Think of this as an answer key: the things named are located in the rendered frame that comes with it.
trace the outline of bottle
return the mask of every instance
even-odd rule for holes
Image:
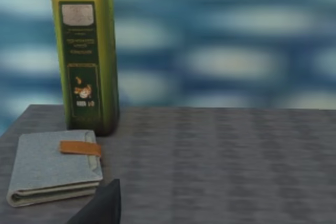
[[[119,120],[113,0],[51,0],[69,130],[106,136]]]

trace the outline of brown leather clasp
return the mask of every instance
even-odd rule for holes
[[[59,151],[65,154],[83,154],[101,157],[100,145],[88,142],[61,141]]]

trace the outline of table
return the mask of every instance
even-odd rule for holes
[[[125,108],[98,138],[104,181],[121,179],[123,224],[331,224],[336,111]],[[0,223],[64,223],[90,197],[11,208],[18,137],[64,130],[61,106],[31,105],[0,139]]]

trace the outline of fabric wallet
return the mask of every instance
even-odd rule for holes
[[[20,136],[7,201],[13,207],[93,195],[103,179],[95,155],[63,154],[61,141],[96,143],[93,131],[43,132]]]
[[[120,224],[120,181],[114,179],[100,187],[94,198],[76,213],[66,224]]]

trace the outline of blurred background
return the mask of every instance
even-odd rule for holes
[[[122,105],[336,108],[336,0],[115,0]],[[50,0],[0,0],[0,134],[61,104]]]

